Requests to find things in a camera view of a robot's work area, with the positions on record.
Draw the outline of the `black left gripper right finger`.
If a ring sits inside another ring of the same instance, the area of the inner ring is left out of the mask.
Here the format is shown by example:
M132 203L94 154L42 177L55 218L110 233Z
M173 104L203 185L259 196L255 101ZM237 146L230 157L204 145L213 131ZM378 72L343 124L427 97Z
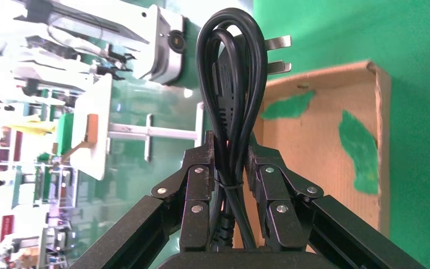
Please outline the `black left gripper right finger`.
M246 175L269 252L264 268L421 268L421 264L250 137Z

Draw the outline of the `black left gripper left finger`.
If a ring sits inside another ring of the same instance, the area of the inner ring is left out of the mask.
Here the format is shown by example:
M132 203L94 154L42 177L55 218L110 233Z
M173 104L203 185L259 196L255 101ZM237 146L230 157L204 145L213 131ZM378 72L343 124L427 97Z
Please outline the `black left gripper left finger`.
M214 135L186 150L182 167L143 196L71 268L149 268L180 231L180 252L160 268L197 268L187 257L209 249L209 202L214 180Z

